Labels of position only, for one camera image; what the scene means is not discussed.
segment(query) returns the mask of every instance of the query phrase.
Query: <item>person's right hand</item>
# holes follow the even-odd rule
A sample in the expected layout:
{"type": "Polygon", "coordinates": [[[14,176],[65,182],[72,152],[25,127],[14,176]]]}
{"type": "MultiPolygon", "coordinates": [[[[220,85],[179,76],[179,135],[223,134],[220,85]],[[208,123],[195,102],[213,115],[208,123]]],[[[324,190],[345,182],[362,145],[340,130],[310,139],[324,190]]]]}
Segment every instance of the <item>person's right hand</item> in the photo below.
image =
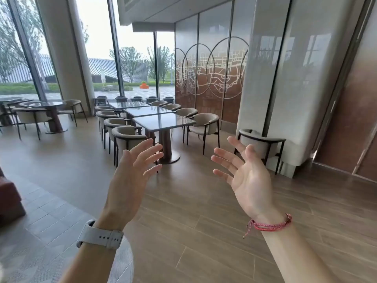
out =
{"type": "Polygon", "coordinates": [[[273,209],[270,174],[253,145],[246,147],[232,136],[228,137],[228,142],[241,153],[245,162],[224,149],[215,148],[214,152],[219,157],[212,156],[211,160],[227,168],[234,176],[217,169],[213,173],[232,186],[242,209],[249,217],[256,219],[273,209]]]}

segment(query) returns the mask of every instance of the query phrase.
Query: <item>wristwatch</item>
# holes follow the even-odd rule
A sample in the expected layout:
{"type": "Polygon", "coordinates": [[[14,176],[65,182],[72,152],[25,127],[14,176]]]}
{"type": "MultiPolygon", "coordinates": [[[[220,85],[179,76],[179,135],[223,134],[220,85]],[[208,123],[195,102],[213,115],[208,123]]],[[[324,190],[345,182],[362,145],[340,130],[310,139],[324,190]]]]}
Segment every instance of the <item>wristwatch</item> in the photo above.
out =
{"type": "Polygon", "coordinates": [[[106,246],[108,249],[118,249],[122,243],[123,232],[94,228],[95,220],[89,220],[78,237],[76,246],[80,248],[83,242],[106,246]]]}

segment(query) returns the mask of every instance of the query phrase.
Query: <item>round table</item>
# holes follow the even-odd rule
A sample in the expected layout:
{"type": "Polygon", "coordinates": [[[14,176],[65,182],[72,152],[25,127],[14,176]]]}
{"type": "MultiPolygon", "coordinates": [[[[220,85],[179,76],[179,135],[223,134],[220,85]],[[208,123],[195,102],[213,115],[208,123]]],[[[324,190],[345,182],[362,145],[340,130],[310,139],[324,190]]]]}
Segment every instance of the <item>round table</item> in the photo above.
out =
{"type": "Polygon", "coordinates": [[[47,134],[56,134],[67,131],[68,129],[63,129],[61,126],[59,116],[58,116],[58,107],[64,106],[62,101],[46,101],[46,102],[36,102],[29,105],[32,108],[44,108],[47,111],[47,116],[51,117],[52,120],[48,122],[50,131],[46,132],[47,134]]]}
{"type": "Polygon", "coordinates": [[[23,97],[2,97],[0,98],[0,123],[3,126],[10,126],[12,125],[12,119],[10,118],[10,115],[8,111],[6,110],[5,105],[8,103],[12,103],[16,100],[22,100],[23,97]]]}

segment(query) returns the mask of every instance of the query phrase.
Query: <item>hand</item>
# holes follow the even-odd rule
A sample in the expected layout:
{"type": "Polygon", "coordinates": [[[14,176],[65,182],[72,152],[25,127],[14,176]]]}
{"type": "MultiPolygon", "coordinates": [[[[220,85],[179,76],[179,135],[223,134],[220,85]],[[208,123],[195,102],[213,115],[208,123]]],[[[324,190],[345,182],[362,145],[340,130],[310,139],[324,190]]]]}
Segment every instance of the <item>hand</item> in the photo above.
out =
{"type": "Polygon", "coordinates": [[[95,226],[102,229],[123,230],[134,218],[144,195],[145,186],[162,165],[153,166],[164,153],[161,144],[153,146],[153,139],[141,142],[131,151],[124,150],[119,166],[110,182],[105,207],[95,226]]]}
{"type": "Polygon", "coordinates": [[[228,142],[241,153],[245,162],[224,149],[215,148],[214,152],[219,157],[212,156],[211,160],[227,168],[234,176],[217,169],[214,169],[213,173],[232,186],[242,209],[249,217],[257,219],[274,209],[270,174],[253,145],[246,147],[232,136],[228,137],[228,142]]]}

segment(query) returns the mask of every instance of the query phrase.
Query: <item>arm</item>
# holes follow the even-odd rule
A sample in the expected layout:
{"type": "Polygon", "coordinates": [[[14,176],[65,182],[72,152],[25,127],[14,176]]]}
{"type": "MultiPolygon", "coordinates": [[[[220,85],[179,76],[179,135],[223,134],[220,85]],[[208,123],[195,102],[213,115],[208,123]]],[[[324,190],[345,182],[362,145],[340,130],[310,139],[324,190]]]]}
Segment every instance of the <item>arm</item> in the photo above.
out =
{"type": "MultiPolygon", "coordinates": [[[[219,157],[212,156],[212,161],[227,168],[233,176],[217,169],[214,169],[214,174],[232,186],[238,203],[257,223],[282,223],[285,215],[273,204],[270,174],[253,146],[246,147],[234,137],[228,137],[228,141],[241,153],[245,162],[230,152],[215,148],[214,152],[219,157]]],[[[297,232],[294,223],[280,231],[264,231],[262,235],[286,283],[339,282],[297,232]]]]}
{"type": "MultiPolygon", "coordinates": [[[[133,219],[144,194],[145,185],[151,175],[162,165],[148,166],[163,156],[158,153],[162,145],[153,146],[148,139],[131,149],[124,150],[120,164],[110,182],[105,207],[94,227],[107,230],[123,230],[133,219]]],[[[73,263],[60,283],[106,283],[116,250],[105,246],[83,243],[73,263]]]]}

